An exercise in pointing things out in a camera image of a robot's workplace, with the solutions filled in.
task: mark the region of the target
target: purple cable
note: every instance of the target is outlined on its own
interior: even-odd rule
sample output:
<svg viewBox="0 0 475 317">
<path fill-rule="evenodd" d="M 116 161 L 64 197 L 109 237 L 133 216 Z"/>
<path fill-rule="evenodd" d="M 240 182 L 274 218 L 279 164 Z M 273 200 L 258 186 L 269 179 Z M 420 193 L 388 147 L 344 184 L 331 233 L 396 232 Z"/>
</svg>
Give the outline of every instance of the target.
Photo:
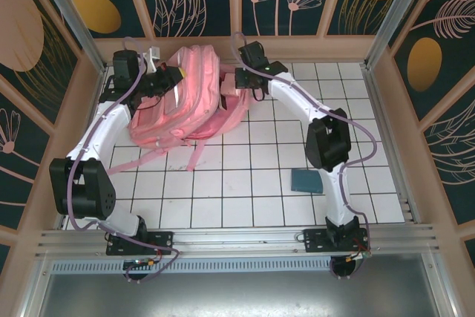
<svg viewBox="0 0 475 317">
<path fill-rule="evenodd" d="M 239 35 L 240 37 L 242 37 L 244 39 L 244 42 L 246 43 L 246 36 L 241 33 L 240 31 L 236 31 L 235 33 L 232 34 L 232 37 L 231 37 L 231 51 L 232 51 L 232 54 L 234 55 L 234 57 L 236 58 L 236 60 L 245 68 L 247 69 L 249 72 L 253 72 L 255 74 L 257 74 L 258 76 L 262 76 L 262 77 L 266 77 L 268 79 L 273 79 L 273 80 L 276 80 L 278 82 L 282 82 L 282 83 L 285 83 L 287 85 L 290 85 L 290 86 L 293 86 L 293 82 L 292 81 L 289 81 L 287 79 L 283 79 L 283 78 L 280 78 L 280 77 L 277 77 L 277 76 L 273 76 L 271 74 L 267 74 L 267 73 L 262 73 L 262 72 L 259 72 L 257 70 L 255 70 L 254 68 L 251 68 L 249 67 L 248 65 L 246 65 L 243 60 L 240 58 L 239 54 L 238 54 L 238 51 L 236 50 L 236 46 L 235 46 L 235 42 L 236 42 L 236 36 Z M 355 126 L 356 128 L 358 128 L 359 130 L 363 131 L 371 140 L 371 143 L 373 144 L 373 150 L 371 151 L 371 153 L 366 156 L 366 157 L 363 157 L 361 159 L 357 159 L 357 160 L 354 160 L 354 161 L 350 161 L 350 162 L 347 162 L 345 163 L 341 168 L 340 168 L 340 172 L 339 172 L 339 179 L 338 179 L 338 184 L 340 186 L 340 190 L 341 190 L 341 196 L 343 197 L 343 201 L 344 201 L 344 205 L 348 208 L 348 210 L 352 213 L 354 213 L 355 215 L 362 215 L 363 216 L 363 219 L 364 219 L 364 224 L 366 226 L 366 230 L 367 230 L 367 237 L 368 237 L 368 250 L 371 250 L 371 245 L 370 245 L 370 224 L 368 222 L 368 218 L 366 216 L 366 214 L 364 212 L 358 212 L 356 210 L 354 210 L 351 206 L 350 206 L 350 203 L 348 202 L 348 199 L 347 199 L 347 196 L 345 195 L 344 193 L 344 185 L 343 185 L 343 171 L 348 167 L 348 166 L 351 166 L 351 165 L 354 165 L 355 163 L 363 163 L 364 161 L 366 160 L 369 160 L 370 158 L 374 157 L 374 155 L 376 155 L 376 150 L 378 148 L 377 144 L 376 144 L 376 139 L 375 137 L 364 127 L 362 126 L 361 124 L 357 123 L 357 122 L 354 122 L 350 119 L 347 119 L 347 118 L 344 118 L 344 117 L 340 117 L 339 115 L 337 114 L 334 114 L 330 111 L 327 111 L 326 109 L 322 108 L 316 101 L 313 97 L 311 97 L 310 95 L 308 95 L 307 93 L 305 93 L 305 91 L 303 91 L 302 89 L 300 89 L 298 86 L 296 87 L 293 87 L 299 94 L 301 94 L 306 100 L 308 100 L 309 102 L 311 102 L 314 106 L 315 109 L 317 109 L 318 111 L 322 112 L 323 114 L 326 114 L 332 118 L 335 118 L 337 120 L 340 120 L 342 122 L 346 122 L 350 125 L 353 125 Z"/>
<path fill-rule="evenodd" d="M 108 116 L 108 114 L 115 108 L 117 107 L 125 98 L 127 98 L 133 91 L 134 89 L 137 87 L 137 85 L 139 84 L 140 82 L 140 78 L 142 77 L 142 75 L 144 74 L 145 72 L 145 62 L 144 62 L 144 58 L 143 58 L 143 52 L 142 50 L 140 49 L 140 44 L 137 40 L 135 39 L 132 39 L 131 37 L 125 37 L 123 40 L 122 40 L 122 46 L 126 49 L 125 47 L 125 42 L 129 40 L 129 41 L 132 41 L 136 46 L 137 46 L 137 50 L 139 51 L 139 54 L 140 54 L 140 69 L 139 69 L 139 74 L 137 75 L 137 78 L 135 79 L 135 82 L 134 84 L 128 89 L 128 91 L 123 94 L 117 101 L 115 101 L 109 108 L 107 108 L 104 113 L 102 114 L 102 116 L 96 121 L 96 123 L 94 124 L 94 126 L 92 127 L 91 131 L 89 132 L 89 134 L 87 135 L 85 141 L 84 141 L 84 145 L 82 146 L 81 150 L 79 151 L 78 155 L 77 155 L 77 158 L 74 160 L 73 162 L 73 165 L 71 166 L 71 171 L 69 173 L 69 177 L 68 177 L 68 183 L 66 185 L 66 201 L 67 201 L 67 204 L 68 204 L 68 217 L 69 217 L 69 221 L 71 222 L 71 224 L 73 225 L 74 229 L 75 230 L 79 230 L 80 232 L 84 232 L 85 230 L 87 230 L 90 226 L 92 226 L 93 224 L 95 224 L 96 222 L 90 222 L 88 224 L 86 224 L 85 226 L 81 227 L 81 226 L 78 226 L 77 225 L 77 222 L 76 222 L 76 218 L 74 218 L 74 212 L 73 212 L 73 179 L 74 179 L 74 174 L 76 173 L 76 170 L 77 170 L 77 166 L 79 165 L 79 162 L 81 161 L 82 157 L 84 156 L 84 153 L 86 152 L 86 147 L 88 147 L 89 143 L 91 142 L 92 140 L 92 137 L 94 136 L 94 134 L 96 133 L 96 130 L 97 128 L 99 127 L 100 123 L 105 120 Z M 152 249 L 155 249 L 155 250 L 168 250 L 168 251 L 172 251 L 172 252 L 175 252 L 175 256 L 167 263 L 165 264 L 165 266 L 163 266 L 160 270 L 158 270 L 157 272 L 154 272 L 153 274 L 150 274 L 150 275 L 147 275 L 145 278 L 143 278 L 142 280 L 131 280 L 131 278 L 129 277 L 128 273 L 130 271 L 130 269 L 132 267 L 129 267 L 126 271 L 125 271 L 125 276 L 127 277 L 128 281 L 131 282 L 131 281 L 135 281 L 137 284 L 140 282 L 140 281 L 147 281 L 147 280 L 151 280 L 152 278 L 158 276 L 164 269 L 166 269 L 168 266 L 170 266 L 171 263 L 173 263 L 175 260 L 177 260 L 178 258 L 178 255 L 180 254 L 180 251 L 177 250 L 177 249 L 174 249 L 174 248 L 169 248 L 167 246 L 155 246 L 155 245 L 151 245 L 151 244 L 147 244 L 147 243 L 143 243 L 141 241 L 136 241 L 135 239 L 131 238 L 131 237 L 128 237 L 127 235 L 124 235 L 122 233 L 119 233 L 119 232 L 114 232 L 113 230 L 109 229 L 108 227 L 106 226 L 103 226 L 101 223 L 98 223 L 98 226 L 102 229 L 102 230 L 105 230 L 106 232 L 108 232 L 109 234 L 112 234 L 112 235 L 116 235 L 118 237 L 121 237 L 122 239 L 126 239 L 127 241 L 130 241 L 131 243 L 134 243 L 134 244 L 137 244 L 137 245 L 140 245 L 140 246 L 144 246 L 146 248 L 152 248 Z"/>
</svg>

